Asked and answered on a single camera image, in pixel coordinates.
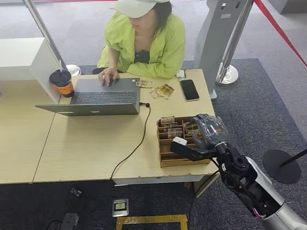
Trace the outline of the person's right hand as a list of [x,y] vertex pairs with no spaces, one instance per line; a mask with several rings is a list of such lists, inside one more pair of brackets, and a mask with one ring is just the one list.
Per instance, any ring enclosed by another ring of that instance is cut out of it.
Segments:
[[119,77],[119,73],[113,67],[108,67],[98,74],[98,79],[102,84],[110,86],[111,80],[116,80]]

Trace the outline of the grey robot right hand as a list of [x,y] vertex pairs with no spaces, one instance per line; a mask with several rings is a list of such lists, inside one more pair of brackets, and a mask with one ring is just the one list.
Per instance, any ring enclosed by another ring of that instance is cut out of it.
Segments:
[[200,140],[197,134],[193,134],[193,141],[202,150],[212,150],[216,145],[230,140],[228,131],[219,116],[197,114],[191,118],[191,124],[196,124],[203,137]]

